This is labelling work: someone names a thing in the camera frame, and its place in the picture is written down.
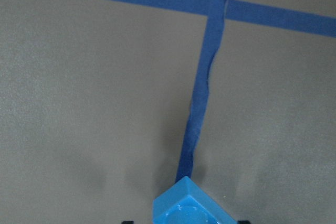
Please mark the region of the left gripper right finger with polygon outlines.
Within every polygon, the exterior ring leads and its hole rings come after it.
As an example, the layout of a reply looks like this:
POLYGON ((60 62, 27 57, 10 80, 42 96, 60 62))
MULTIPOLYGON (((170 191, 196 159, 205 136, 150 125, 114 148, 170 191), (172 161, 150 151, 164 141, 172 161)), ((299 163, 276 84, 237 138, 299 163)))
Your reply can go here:
POLYGON ((237 221, 237 224, 249 224, 248 220, 239 220, 237 221))

